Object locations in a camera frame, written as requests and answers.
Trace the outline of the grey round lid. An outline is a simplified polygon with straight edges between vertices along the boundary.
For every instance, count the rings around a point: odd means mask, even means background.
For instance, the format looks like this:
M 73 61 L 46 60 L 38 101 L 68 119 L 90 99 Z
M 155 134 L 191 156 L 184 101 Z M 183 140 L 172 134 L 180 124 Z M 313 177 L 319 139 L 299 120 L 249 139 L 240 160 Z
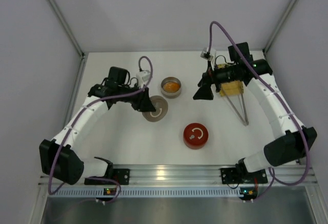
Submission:
M 168 112 L 168 102 L 159 95 L 151 96 L 150 100 L 155 107 L 155 112 L 142 112 L 143 117 L 152 123 L 158 122 L 163 119 Z

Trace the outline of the red round lid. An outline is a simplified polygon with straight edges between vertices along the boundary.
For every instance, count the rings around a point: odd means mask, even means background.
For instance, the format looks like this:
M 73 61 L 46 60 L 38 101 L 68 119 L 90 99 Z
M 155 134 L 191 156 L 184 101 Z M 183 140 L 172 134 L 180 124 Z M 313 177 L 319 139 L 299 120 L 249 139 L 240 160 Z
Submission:
M 185 127 L 183 138 L 191 144 L 203 144 L 208 141 L 209 132 L 204 125 L 200 123 L 191 123 Z

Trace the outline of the metal tongs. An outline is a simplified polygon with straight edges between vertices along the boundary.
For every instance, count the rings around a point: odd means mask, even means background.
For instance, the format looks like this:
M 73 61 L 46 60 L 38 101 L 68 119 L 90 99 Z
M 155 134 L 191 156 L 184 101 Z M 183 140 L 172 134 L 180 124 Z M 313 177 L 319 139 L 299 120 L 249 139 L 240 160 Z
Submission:
M 235 96 L 223 96 L 244 126 L 249 125 L 244 93 Z

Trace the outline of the red-based metal lunch tin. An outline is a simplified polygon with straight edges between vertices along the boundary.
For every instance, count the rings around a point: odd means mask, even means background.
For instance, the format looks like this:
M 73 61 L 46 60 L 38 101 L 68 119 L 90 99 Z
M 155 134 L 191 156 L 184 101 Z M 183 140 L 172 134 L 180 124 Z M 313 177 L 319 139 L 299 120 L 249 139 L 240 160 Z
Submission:
M 192 139 L 186 137 L 183 139 L 184 144 L 188 148 L 193 149 L 193 150 L 198 150 L 198 149 L 203 148 L 206 145 L 207 141 L 208 141 L 207 138 L 198 139 L 197 137 L 192 138 Z

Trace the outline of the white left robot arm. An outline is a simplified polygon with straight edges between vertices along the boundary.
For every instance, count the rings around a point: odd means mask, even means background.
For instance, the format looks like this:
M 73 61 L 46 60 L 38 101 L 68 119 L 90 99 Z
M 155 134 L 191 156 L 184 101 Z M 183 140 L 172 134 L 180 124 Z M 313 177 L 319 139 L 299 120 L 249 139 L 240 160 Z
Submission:
M 129 103 L 138 112 L 154 112 L 149 97 L 148 84 L 153 70 L 138 72 L 134 86 L 126 84 L 129 71 L 111 67 L 101 84 L 91 87 L 79 111 L 51 140 L 43 140 L 39 146 L 42 172 L 64 183 L 73 185 L 81 178 L 86 182 L 110 179 L 113 164 L 100 157 L 81 159 L 75 149 L 85 141 L 97 121 L 117 102 Z

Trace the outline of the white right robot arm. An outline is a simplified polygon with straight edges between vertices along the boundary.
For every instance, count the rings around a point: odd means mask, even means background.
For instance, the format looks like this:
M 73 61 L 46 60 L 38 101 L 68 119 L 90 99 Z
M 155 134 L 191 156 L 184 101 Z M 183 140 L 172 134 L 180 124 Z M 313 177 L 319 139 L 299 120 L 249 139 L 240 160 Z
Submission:
M 212 86 L 217 91 L 223 84 L 241 81 L 257 99 L 272 129 L 274 140 L 259 152 L 242 158 L 237 167 L 246 174 L 266 168 L 273 168 L 305 158 L 305 169 L 309 170 L 309 152 L 317 132 L 314 127 L 306 127 L 294 114 L 281 94 L 273 70 L 265 59 L 254 60 L 248 43 L 228 47 L 231 63 L 226 67 L 215 67 L 216 52 L 211 47 L 200 54 L 208 66 L 198 83 L 194 100 L 212 100 Z

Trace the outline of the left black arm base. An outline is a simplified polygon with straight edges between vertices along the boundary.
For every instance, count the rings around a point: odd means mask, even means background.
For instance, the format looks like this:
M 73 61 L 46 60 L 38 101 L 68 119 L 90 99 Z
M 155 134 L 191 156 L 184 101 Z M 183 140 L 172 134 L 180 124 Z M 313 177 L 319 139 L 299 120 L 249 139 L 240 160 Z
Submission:
M 104 176 L 97 176 L 100 180 L 94 180 L 90 178 L 86 178 L 84 181 L 85 185 L 93 185 L 93 186 L 100 186 L 100 185 L 115 185 L 115 183 L 106 181 L 105 179 L 110 179 L 116 181 L 120 185 L 128 185 L 130 180 L 130 169 L 122 168 L 116 169 L 111 168 L 109 169 Z

